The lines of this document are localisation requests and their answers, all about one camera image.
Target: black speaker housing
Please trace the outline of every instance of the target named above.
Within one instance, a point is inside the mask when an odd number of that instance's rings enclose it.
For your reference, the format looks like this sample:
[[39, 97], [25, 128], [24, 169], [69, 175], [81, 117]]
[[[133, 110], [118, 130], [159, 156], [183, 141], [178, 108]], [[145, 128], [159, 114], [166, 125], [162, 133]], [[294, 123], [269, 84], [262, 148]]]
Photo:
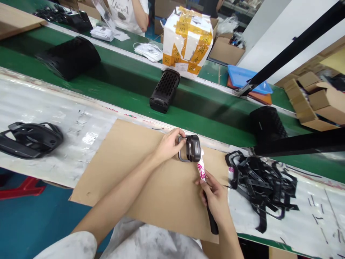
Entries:
[[166, 69], [150, 97], [150, 107], [161, 113], [166, 113], [175, 97], [181, 75], [179, 72]]
[[288, 137], [276, 108], [263, 106], [252, 111], [249, 116], [258, 144]]
[[94, 45], [80, 36], [38, 53], [36, 58], [66, 81], [72, 80], [101, 62]]

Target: hand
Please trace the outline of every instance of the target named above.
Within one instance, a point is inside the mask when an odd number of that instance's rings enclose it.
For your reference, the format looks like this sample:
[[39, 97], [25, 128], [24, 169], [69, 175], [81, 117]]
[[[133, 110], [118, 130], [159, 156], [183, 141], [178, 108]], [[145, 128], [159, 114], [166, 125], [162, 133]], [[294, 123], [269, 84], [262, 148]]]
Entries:
[[181, 130], [180, 128], [176, 128], [170, 131], [169, 133], [165, 134], [161, 142], [158, 144], [153, 155], [161, 163], [172, 158], [185, 145], [185, 139], [181, 140], [179, 144], [176, 144], [176, 138], [178, 135], [186, 137], [186, 134], [183, 132], [183, 130]]
[[223, 228], [232, 222], [229, 205], [227, 203], [227, 189], [222, 186], [213, 175], [207, 170], [206, 180], [207, 183], [201, 179], [198, 179], [195, 184], [201, 185], [200, 197], [204, 206], [207, 206], [207, 202], [204, 196], [204, 191], [207, 195], [208, 207], [215, 218], [216, 223]]

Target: person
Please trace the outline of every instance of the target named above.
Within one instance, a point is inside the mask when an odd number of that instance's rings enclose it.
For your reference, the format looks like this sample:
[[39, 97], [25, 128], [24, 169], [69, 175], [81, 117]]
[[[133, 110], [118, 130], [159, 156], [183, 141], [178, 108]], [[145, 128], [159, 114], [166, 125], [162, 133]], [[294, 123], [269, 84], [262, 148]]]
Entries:
[[216, 19], [218, 18], [218, 11], [223, 3], [224, 0], [205, 0], [202, 13]]
[[[101, 198], [69, 236], [43, 250], [35, 259], [92, 259], [97, 246], [114, 226], [101, 259], [207, 258], [199, 240], [124, 217], [154, 169], [184, 146], [185, 140], [176, 144], [178, 135], [186, 137], [179, 128], [164, 135], [156, 150]], [[209, 208], [218, 224], [221, 259], [243, 259], [227, 203], [227, 189], [208, 171], [206, 177], [208, 183], [203, 180], [195, 183], [201, 186], [201, 201], [207, 206], [205, 191]]]
[[108, 0], [116, 26], [145, 37], [148, 26], [148, 0]]

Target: sleeve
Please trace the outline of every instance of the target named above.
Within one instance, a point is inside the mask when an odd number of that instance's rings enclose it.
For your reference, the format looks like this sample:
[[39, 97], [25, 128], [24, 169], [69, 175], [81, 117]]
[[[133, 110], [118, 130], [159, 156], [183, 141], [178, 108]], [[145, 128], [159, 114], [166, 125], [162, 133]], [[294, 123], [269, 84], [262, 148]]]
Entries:
[[140, 0], [141, 6], [143, 7], [143, 10], [146, 14], [149, 13], [148, 9], [148, 0]]
[[34, 259], [93, 259], [96, 251], [97, 241], [94, 235], [81, 231], [52, 244]]

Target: black metal pole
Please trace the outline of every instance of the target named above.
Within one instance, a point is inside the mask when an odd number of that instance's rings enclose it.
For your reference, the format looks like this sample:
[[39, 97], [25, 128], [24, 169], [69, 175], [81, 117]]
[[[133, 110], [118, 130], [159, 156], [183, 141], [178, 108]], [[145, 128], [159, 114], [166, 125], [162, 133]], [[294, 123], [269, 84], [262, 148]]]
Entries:
[[258, 156], [288, 156], [345, 151], [345, 128], [282, 138], [254, 147]]
[[237, 94], [247, 96], [255, 87], [268, 79], [344, 18], [345, 0], [340, 0], [248, 81], [247, 86], [238, 89]]

